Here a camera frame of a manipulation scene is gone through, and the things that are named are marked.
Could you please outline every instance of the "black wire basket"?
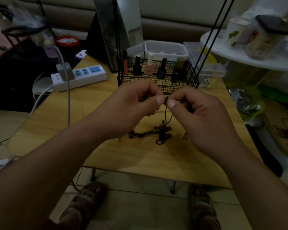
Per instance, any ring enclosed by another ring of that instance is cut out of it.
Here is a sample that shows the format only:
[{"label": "black wire basket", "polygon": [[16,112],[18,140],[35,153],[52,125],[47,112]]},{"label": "black wire basket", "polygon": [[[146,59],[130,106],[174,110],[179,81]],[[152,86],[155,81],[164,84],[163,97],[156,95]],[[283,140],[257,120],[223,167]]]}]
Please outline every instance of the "black wire basket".
[{"label": "black wire basket", "polygon": [[[133,66],[135,65],[135,60],[136,60],[135,58],[127,57],[128,74],[124,73],[124,68],[119,70],[119,73],[117,76],[117,82],[119,86],[123,84],[123,82],[131,82],[131,81],[136,81],[140,79],[146,79],[146,77],[144,76],[144,70],[145,70],[147,59],[141,59],[140,65],[142,66],[142,71],[141,71],[141,75],[139,76],[133,75]],[[160,87],[160,89],[163,91],[165,95],[170,95],[171,93],[184,87],[185,85],[198,88],[199,86],[198,75],[196,74],[190,62],[186,70],[186,75],[184,77],[180,76],[179,79],[177,79],[176,77],[173,78],[173,69],[174,69],[174,65],[176,62],[167,61],[166,66],[165,66],[165,69],[166,69],[165,78],[159,79],[157,77],[157,71],[158,71],[158,68],[161,67],[161,62],[162,61],[159,61],[159,60],[153,61],[154,69],[153,69],[153,75],[151,79]]]}]

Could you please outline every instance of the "fingernail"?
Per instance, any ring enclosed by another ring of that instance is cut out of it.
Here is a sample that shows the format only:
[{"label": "fingernail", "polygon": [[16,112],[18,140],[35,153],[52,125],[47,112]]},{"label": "fingernail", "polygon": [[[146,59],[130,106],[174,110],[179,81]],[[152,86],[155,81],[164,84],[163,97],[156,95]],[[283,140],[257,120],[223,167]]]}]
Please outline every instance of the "fingernail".
[{"label": "fingernail", "polygon": [[168,99],[167,100],[167,103],[166,103],[166,106],[167,108],[169,108],[170,110],[176,105],[175,101],[171,100],[171,99]]},{"label": "fingernail", "polygon": [[158,102],[158,105],[161,106],[164,101],[165,101],[165,97],[164,96],[159,96],[156,98],[157,102]]}]

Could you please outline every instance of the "power strip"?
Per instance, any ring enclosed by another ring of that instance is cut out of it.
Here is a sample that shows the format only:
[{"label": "power strip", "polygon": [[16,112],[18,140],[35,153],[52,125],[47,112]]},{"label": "power strip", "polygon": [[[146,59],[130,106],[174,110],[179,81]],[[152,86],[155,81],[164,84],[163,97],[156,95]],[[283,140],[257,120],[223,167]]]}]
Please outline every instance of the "power strip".
[{"label": "power strip", "polygon": [[[70,88],[77,88],[107,79],[106,72],[101,65],[75,69],[73,72],[75,79],[69,81]],[[59,73],[51,74],[51,78],[56,91],[60,92],[67,90],[67,82],[61,79]]]}]

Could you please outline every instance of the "white cup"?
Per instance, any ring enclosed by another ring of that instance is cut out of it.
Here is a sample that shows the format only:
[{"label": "white cup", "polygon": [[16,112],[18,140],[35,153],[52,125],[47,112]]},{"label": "white cup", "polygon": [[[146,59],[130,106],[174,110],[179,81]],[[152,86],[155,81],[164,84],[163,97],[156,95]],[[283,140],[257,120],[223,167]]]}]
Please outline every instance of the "white cup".
[{"label": "white cup", "polygon": [[239,18],[231,18],[224,32],[221,43],[228,48],[235,46],[249,24],[249,21]]}]

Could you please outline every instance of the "foot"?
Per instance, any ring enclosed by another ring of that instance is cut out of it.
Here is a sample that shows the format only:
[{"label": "foot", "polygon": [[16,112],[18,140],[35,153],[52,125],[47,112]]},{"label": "foot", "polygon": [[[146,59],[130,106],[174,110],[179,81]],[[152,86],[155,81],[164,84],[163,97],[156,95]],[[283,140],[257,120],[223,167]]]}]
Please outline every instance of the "foot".
[{"label": "foot", "polygon": [[189,186],[188,203],[195,229],[221,230],[213,202],[200,185]]},{"label": "foot", "polygon": [[63,212],[59,225],[70,230],[86,229],[103,202],[106,190],[101,182],[86,185]]}]

